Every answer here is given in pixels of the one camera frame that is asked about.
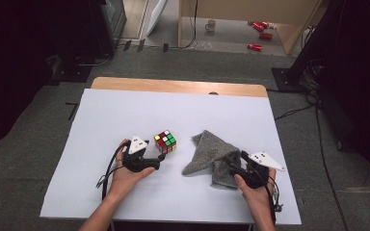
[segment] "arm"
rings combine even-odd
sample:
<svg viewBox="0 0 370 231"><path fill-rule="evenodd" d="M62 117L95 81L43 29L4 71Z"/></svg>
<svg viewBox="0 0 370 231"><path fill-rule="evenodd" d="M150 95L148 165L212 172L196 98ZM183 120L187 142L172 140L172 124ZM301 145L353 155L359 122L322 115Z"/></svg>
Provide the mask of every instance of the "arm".
<svg viewBox="0 0 370 231"><path fill-rule="evenodd" d="M116 157L117 167L122 167L121 159L122 150ZM122 200L134 189L135 185L140 180L146 178L154 170L153 167L148 167L141 172L132 172L125 167L116 170L113 174L113 182L106 197L89 219L86 220L80 230L107 230L112 220L113 213Z"/></svg>
<svg viewBox="0 0 370 231"><path fill-rule="evenodd" d="M276 171L269 168L269 176L276 179ZM238 174L235 174L235 181L239 189L242 191L242 196L248 203L251 210L251 218L257 225L259 230L276 230L273 225L272 215L269 207L269 195L264 187L258 189L250 188L245 180ZM268 183L268 188L273 193L273 185Z"/></svg>

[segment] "fabric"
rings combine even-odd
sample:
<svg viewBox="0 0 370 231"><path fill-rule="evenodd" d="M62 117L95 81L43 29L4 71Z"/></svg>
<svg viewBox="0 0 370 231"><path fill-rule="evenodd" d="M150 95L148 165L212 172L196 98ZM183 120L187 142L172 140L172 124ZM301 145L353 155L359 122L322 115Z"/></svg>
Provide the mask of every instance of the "fabric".
<svg viewBox="0 0 370 231"><path fill-rule="evenodd" d="M192 137L192 141L197 149L191 163L185 166L182 174L189 175L213 166L213 186L237 188L233 177L229 175L229 166L225 163L224 157L229 157L236 165L240 166L239 148L206 130Z"/></svg>

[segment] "white tabletop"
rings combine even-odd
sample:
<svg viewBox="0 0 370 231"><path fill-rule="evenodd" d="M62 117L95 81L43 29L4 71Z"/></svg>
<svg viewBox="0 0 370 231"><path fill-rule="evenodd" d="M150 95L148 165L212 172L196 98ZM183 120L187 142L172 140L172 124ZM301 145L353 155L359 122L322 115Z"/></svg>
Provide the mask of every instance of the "white tabletop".
<svg viewBox="0 0 370 231"><path fill-rule="evenodd" d="M95 187L123 139L150 140L145 157L158 155L153 137L170 130L177 149L141 181L113 218L143 221L252 223L240 191L211 187L212 169L182 176L192 160L191 137L208 130L247 151L266 151L286 171L277 172L277 223L301 224L296 198L266 97L129 90L85 90L40 216L88 218L101 201Z"/></svg>

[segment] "colorful puzzle cube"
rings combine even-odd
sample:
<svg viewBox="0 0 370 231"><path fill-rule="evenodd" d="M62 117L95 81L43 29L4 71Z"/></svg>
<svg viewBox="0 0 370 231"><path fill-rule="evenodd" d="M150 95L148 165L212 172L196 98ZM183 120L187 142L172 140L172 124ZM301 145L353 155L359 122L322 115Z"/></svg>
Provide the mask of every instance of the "colorful puzzle cube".
<svg viewBox="0 0 370 231"><path fill-rule="evenodd" d="M176 140L168 130L156 135L154 140L155 146L160 150L161 154L167 154L176 149Z"/></svg>

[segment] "person's left hand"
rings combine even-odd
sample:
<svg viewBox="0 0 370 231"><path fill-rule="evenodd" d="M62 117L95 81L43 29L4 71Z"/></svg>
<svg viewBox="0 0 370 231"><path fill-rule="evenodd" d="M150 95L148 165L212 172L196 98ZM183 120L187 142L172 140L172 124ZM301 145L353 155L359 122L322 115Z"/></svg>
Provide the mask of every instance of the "person's left hand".
<svg viewBox="0 0 370 231"><path fill-rule="evenodd" d="M127 142L127 139L124 139L120 145L125 142ZM113 173L113 182L107 195L116 196L119 199L125 198L140 180L146 178L155 170L154 167L147 167L140 172L128 170L122 165L122 149L117 154L116 162L119 169Z"/></svg>

